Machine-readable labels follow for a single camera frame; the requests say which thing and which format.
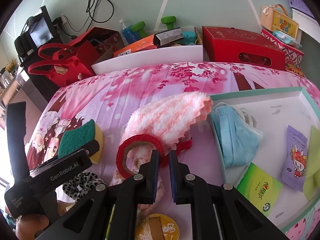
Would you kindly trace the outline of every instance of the wooden box with handle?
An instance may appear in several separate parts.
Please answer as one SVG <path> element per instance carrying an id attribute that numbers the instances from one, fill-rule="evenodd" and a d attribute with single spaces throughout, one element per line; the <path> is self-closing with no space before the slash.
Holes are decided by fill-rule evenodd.
<path id="1" fill-rule="evenodd" d="M 276 10 L 278 6 L 284 11 L 284 14 Z M 286 33 L 294 39 L 299 29 L 299 23 L 289 17 L 281 4 L 262 6 L 261 25 L 272 32 L 278 30 Z"/>

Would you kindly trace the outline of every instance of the sponge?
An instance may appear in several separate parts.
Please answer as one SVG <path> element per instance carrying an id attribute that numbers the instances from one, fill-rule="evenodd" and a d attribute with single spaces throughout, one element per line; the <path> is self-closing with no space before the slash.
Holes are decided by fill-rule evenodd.
<path id="1" fill-rule="evenodd" d="M 90 157 L 90 160 L 92 163 L 97 164 L 102 153 L 103 135 L 101 128 L 92 119 L 79 128 L 66 131 L 63 134 L 59 145 L 58 158 L 74 152 L 76 149 L 93 139 L 99 143 L 100 149 Z"/>

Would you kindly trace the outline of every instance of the pink floral bedsheet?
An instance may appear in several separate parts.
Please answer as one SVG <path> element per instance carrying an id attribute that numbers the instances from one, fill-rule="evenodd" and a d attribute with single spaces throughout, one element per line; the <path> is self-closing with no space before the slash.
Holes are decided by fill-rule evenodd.
<path id="1" fill-rule="evenodd" d="M 66 130 L 73 130 L 94 119 L 103 131 L 104 143 L 100 163 L 89 170 L 109 184 L 116 170 L 121 134 L 131 114 L 139 107 L 189 91 L 218 94 L 292 86 L 304 87 L 319 106 L 320 92 L 311 81 L 289 72 L 248 64 L 178 63 L 126 69 L 87 78 L 59 89 L 47 105 L 30 142 L 27 154 L 29 168 L 57 155 L 59 142 Z M 187 164 L 192 173 L 208 183 L 221 185 L 219 160 L 209 123 L 203 121 L 192 127 L 191 135 L 193 146 L 181 153 L 180 162 Z M 172 202 L 168 167 L 162 168 L 160 175 L 166 194 L 153 211 L 172 217 L 180 227 L 181 239 L 191 239 L 190 207 L 176 206 Z M 61 188 L 57 193 L 59 199 L 69 200 Z M 293 235 L 301 237 L 302 233 Z"/>

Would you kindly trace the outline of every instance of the purple packet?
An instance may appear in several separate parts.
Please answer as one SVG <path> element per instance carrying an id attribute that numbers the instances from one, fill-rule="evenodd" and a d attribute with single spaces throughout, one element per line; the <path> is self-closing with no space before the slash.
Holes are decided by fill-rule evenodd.
<path id="1" fill-rule="evenodd" d="M 282 181 L 296 190 L 303 192 L 307 166 L 308 139 L 299 131 L 288 125 L 287 159 L 285 160 Z"/>

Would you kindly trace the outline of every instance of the white shelf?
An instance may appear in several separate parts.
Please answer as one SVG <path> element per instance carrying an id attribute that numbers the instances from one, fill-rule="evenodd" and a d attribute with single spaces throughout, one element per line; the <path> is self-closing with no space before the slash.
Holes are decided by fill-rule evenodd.
<path id="1" fill-rule="evenodd" d="M 320 43 L 320 26 L 315 19 L 295 9 L 292 9 L 292 19 L 299 23 L 299 29 Z"/>

